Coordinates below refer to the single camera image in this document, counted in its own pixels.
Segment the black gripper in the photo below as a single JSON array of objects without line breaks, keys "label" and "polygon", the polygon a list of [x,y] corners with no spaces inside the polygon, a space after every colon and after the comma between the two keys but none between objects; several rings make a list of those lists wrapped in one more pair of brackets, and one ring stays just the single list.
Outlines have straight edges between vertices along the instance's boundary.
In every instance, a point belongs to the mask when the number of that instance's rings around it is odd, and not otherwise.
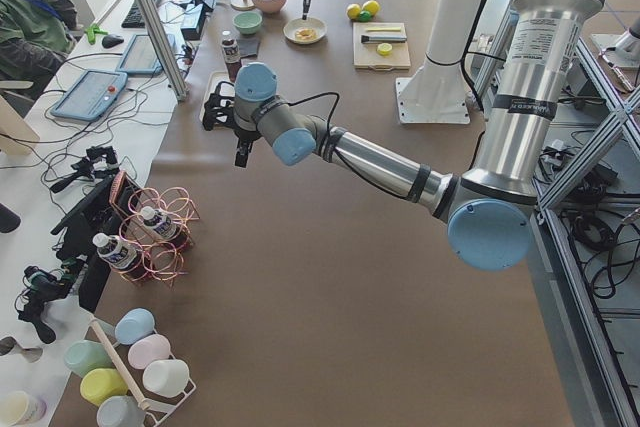
[{"label": "black gripper", "polygon": [[303,0],[303,10],[301,15],[302,20],[308,19],[310,7],[311,7],[311,0]]},{"label": "black gripper", "polygon": [[238,144],[236,146],[235,165],[237,167],[245,168],[251,154],[252,143],[258,139],[258,132],[236,129],[234,133],[238,138]]}]

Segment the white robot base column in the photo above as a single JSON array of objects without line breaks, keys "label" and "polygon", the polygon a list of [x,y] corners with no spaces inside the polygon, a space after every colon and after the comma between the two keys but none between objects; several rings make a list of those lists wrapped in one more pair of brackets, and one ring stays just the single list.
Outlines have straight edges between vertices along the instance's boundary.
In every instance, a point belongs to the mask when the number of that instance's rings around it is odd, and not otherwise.
[{"label": "white robot base column", "polygon": [[403,124],[467,124],[468,86],[462,68],[483,0],[439,0],[424,63],[396,80]]}]

